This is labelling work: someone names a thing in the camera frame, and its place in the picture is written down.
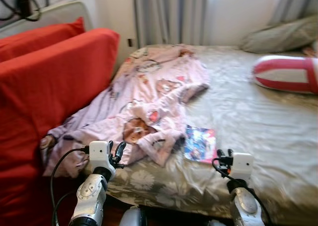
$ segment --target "bed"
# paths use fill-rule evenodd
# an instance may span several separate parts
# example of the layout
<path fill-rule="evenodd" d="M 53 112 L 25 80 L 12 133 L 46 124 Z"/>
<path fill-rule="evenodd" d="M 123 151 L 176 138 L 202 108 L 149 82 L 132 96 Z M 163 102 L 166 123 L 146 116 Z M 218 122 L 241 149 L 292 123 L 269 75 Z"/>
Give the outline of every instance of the bed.
<path fill-rule="evenodd" d="M 275 223 L 317 225 L 317 97 L 254 84 L 253 63 L 263 55 L 232 46 L 193 48 L 211 87 L 187 104 L 187 124 L 215 129 L 218 149 L 255 156 L 250 185 Z M 116 174 L 108 193 L 123 202 L 230 217 L 226 180 L 211 165 L 185 159 L 182 148 L 164 168 L 145 158 Z"/>

